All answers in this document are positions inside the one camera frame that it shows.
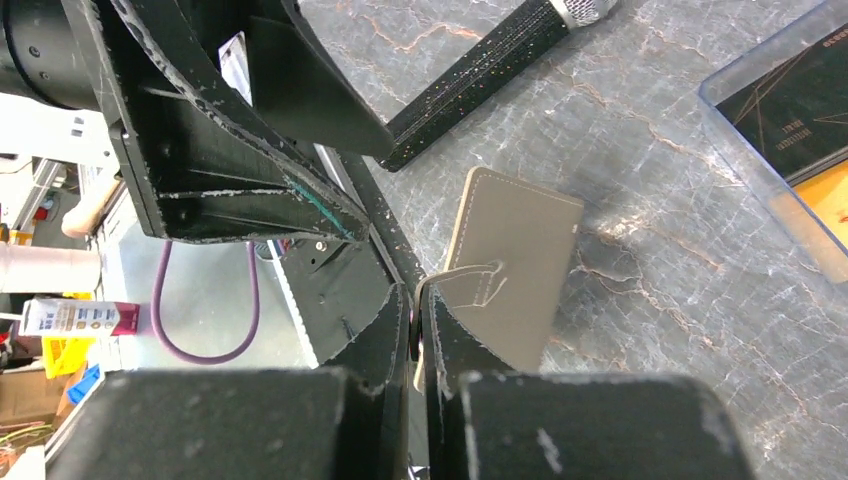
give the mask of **cardboard box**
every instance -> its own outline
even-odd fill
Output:
[[[0,375],[0,427],[52,423],[67,380],[67,375],[48,380],[44,370]]]

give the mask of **white cylinder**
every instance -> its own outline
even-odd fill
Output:
[[[99,282],[97,252],[0,242],[2,293],[92,292]]]

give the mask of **blue object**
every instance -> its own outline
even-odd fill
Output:
[[[97,382],[100,378],[100,365],[95,365],[90,367],[85,373],[82,375],[82,380],[77,382],[76,385],[68,389],[68,400],[71,401],[73,405],[79,404],[83,398],[88,394],[91,387]]]

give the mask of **workbench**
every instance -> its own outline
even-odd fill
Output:
[[[693,375],[727,401],[763,479],[844,476],[848,286],[726,166],[696,91],[816,3],[623,0],[400,173],[373,166],[428,273],[476,165],[585,200],[544,370]],[[518,4],[301,1],[384,120]]]

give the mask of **black card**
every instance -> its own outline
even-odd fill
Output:
[[[790,184],[848,147],[848,24],[718,105]]]

